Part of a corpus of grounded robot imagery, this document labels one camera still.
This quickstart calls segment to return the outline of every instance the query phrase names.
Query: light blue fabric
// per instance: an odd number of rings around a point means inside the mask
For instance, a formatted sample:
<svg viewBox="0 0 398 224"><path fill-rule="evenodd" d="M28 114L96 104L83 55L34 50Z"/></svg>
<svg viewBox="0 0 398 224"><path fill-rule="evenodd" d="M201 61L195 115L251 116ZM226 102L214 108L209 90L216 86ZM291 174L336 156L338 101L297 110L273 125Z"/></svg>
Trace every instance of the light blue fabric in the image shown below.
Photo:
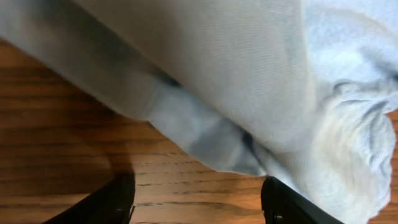
<svg viewBox="0 0 398 224"><path fill-rule="evenodd" d="M212 169L344 223L389 201L397 1L74 2L1 1L0 36Z"/></svg>

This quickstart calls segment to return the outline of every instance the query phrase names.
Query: black object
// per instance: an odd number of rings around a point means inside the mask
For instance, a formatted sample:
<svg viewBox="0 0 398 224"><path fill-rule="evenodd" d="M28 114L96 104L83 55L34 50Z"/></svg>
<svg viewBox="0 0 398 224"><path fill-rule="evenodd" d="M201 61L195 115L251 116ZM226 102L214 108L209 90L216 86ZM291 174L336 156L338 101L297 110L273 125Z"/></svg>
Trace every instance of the black object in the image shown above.
<svg viewBox="0 0 398 224"><path fill-rule="evenodd" d="M262 185L261 207L267 224L343 224L275 177Z"/></svg>
<svg viewBox="0 0 398 224"><path fill-rule="evenodd" d="M122 175L44 224L128 224L134 194L134 175ZM262 185L261 206L266 224L343 224L275 177Z"/></svg>
<svg viewBox="0 0 398 224"><path fill-rule="evenodd" d="M135 191L134 175L121 175L44 224L128 224Z"/></svg>

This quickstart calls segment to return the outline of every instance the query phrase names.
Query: hardwood floor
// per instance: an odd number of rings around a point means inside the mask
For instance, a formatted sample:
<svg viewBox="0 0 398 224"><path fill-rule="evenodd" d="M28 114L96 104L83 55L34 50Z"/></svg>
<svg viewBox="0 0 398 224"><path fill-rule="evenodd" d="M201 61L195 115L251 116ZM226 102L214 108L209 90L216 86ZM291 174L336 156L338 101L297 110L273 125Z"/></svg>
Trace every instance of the hardwood floor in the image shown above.
<svg viewBox="0 0 398 224"><path fill-rule="evenodd" d="M373 224L398 220L398 152L392 163L392 201ZM133 223L264 223L261 178L209 170L0 40L0 223L42 223L131 169Z"/></svg>

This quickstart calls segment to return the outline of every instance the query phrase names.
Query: wood grain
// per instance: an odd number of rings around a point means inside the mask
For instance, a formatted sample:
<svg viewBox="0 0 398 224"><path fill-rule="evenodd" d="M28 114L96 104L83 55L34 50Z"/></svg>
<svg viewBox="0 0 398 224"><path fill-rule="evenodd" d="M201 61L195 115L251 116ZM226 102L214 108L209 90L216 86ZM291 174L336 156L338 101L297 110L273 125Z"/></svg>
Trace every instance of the wood grain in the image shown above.
<svg viewBox="0 0 398 224"><path fill-rule="evenodd" d="M392 202L373 224L398 220L392 163ZM0 40L0 223L42 223L133 169L132 223L264 223L261 178L209 170Z"/></svg>

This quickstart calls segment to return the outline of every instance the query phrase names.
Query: wooden floor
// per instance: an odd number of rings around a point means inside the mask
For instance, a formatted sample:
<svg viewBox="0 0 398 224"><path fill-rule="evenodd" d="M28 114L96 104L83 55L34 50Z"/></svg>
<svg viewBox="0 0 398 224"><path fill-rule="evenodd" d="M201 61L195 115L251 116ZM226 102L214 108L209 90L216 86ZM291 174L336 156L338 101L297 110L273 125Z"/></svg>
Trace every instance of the wooden floor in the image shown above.
<svg viewBox="0 0 398 224"><path fill-rule="evenodd" d="M371 223L398 222L398 153L393 165L392 202ZM0 223L42 223L131 169L133 223L265 223L262 179L209 170L0 40Z"/></svg>

